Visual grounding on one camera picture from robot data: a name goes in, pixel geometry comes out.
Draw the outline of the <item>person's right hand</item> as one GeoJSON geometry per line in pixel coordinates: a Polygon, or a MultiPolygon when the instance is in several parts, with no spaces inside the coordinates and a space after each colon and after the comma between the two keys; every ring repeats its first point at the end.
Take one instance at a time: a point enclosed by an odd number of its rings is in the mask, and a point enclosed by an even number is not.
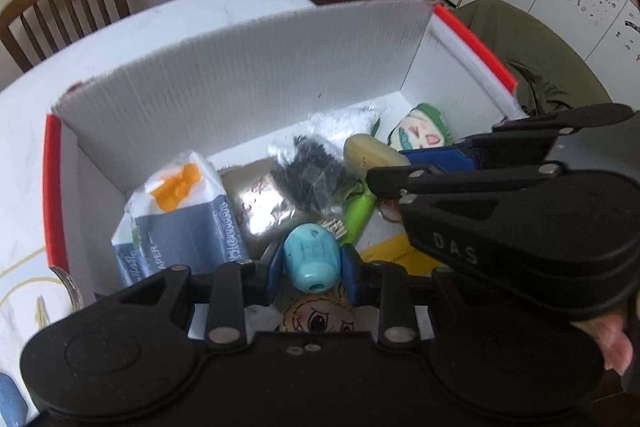
{"type": "Polygon", "coordinates": [[[604,368],[622,376],[629,369],[634,357],[634,347],[624,333],[626,325],[622,314],[612,313],[574,326],[589,335],[600,347],[604,368]]]}

